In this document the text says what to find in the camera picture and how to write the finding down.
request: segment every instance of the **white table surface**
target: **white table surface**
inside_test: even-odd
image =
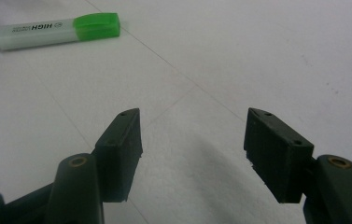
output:
[[[352,1],[0,0],[0,25],[118,12],[118,38],[0,51],[9,203],[141,109],[144,154],[106,223],[304,223],[243,150],[249,107],[352,160]]]

